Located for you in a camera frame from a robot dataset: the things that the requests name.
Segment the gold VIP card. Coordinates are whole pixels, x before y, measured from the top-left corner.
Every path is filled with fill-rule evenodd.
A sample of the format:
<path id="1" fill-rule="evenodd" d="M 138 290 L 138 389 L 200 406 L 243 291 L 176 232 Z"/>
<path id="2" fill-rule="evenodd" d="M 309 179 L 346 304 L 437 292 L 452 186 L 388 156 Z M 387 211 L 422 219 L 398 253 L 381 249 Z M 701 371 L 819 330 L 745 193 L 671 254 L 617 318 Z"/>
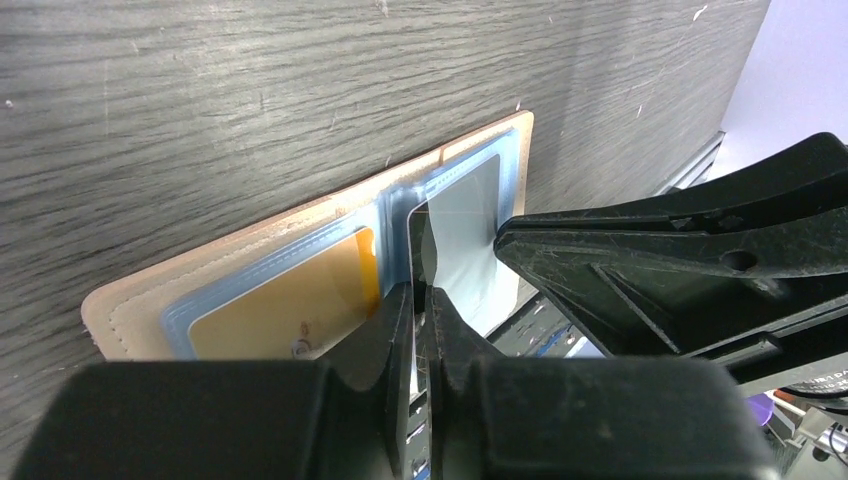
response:
<path id="1" fill-rule="evenodd" d="M 198 358 L 306 359 L 361 325 L 381 301 L 375 233 L 362 228 L 188 328 Z"/>

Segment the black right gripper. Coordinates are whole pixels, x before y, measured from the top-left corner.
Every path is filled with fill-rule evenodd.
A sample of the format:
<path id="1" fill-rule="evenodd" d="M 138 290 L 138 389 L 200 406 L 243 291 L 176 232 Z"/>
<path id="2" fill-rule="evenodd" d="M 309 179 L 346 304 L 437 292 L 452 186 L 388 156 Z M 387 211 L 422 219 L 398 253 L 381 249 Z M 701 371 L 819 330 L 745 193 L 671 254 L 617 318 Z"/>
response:
<path id="1" fill-rule="evenodd" d="M 822 132 L 691 188 L 515 217 L 494 250 L 607 354 L 845 401 L 846 205 L 847 146 Z"/>

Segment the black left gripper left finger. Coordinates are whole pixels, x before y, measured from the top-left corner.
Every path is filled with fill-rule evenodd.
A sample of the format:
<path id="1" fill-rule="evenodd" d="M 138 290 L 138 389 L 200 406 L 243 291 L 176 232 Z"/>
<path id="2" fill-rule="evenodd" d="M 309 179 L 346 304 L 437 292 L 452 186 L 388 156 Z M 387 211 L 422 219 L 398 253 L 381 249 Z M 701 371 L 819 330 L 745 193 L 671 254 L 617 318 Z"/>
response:
<path id="1" fill-rule="evenodd" d="M 399 479 L 414 289 L 315 360 L 91 365 L 62 387 L 17 479 Z"/>

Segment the beige leather card holder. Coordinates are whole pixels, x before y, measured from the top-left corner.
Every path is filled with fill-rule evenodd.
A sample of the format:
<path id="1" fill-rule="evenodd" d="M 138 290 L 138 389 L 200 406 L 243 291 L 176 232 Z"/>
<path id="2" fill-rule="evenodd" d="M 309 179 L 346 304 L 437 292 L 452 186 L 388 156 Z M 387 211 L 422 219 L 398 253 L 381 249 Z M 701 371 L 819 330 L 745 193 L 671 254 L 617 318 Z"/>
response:
<path id="1" fill-rule="evenodd" d="M 220 239 L 102 286 L 82 302 L 81 317 L 108 360 L 186 360 L 193 315 L 302 263 L 336 227 L 362 227 L 402 193 L 419 193 L 430 180 L 459 177 L 471 154 L 505 138 L 517 143 L 515 193 L 509 215 L 523 212 L 535 117 L 520 110 L 350 187 L 291 208 Z"/>

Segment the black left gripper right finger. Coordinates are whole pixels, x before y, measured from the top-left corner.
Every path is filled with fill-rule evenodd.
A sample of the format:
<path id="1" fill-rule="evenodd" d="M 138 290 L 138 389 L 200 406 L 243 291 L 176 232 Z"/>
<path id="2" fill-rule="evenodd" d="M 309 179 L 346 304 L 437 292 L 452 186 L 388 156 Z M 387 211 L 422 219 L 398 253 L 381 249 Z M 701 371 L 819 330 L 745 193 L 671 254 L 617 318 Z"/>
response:
<path id="1" fill-rule="evenodd" d="M 435 479 L 775 479 L 728 372 L 681 357 L 501 353 L 423 291 Z"/>

